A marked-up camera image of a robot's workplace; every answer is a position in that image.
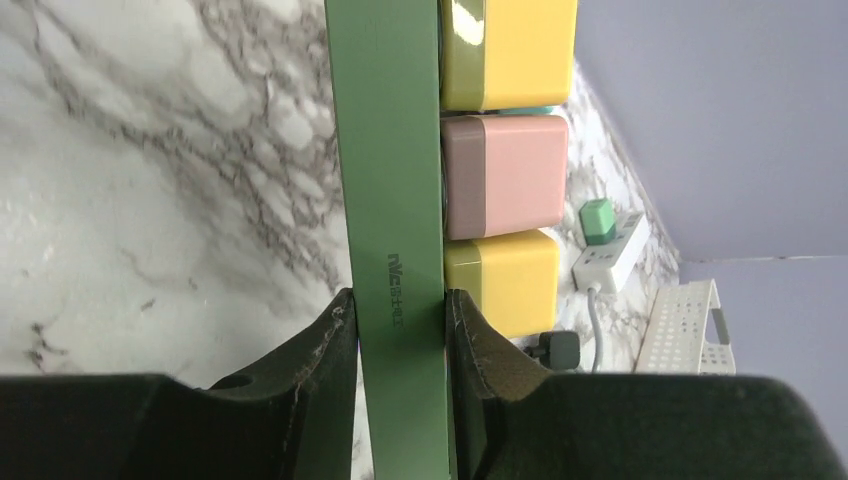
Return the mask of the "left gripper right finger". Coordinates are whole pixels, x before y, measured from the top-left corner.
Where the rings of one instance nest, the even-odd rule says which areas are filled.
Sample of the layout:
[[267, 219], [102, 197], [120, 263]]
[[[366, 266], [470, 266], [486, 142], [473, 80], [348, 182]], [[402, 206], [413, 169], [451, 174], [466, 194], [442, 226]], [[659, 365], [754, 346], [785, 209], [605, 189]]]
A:
[[482, 479], [506, 443], [505, 405], [533, 393], [551, 371], [498, 333], [467, 291], [449, 290], [445, 308], [455, 477]]

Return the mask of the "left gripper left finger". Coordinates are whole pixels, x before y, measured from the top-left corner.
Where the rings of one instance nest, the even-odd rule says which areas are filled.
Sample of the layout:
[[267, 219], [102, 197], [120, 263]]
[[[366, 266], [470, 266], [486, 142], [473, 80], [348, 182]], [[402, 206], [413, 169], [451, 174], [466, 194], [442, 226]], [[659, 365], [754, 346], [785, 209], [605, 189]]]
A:
[[357, 331], [351, 289], [207, 389], [158, 377], [123, 479], [347, 479]]

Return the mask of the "green power strip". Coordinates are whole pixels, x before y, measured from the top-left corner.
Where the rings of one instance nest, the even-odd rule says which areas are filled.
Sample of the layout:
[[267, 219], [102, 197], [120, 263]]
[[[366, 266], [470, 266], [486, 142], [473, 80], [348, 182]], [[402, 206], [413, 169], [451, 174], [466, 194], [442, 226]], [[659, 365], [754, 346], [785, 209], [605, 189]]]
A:
[[330, 1], [326, 20], [374, 474], [450, 475], [438, 5]]

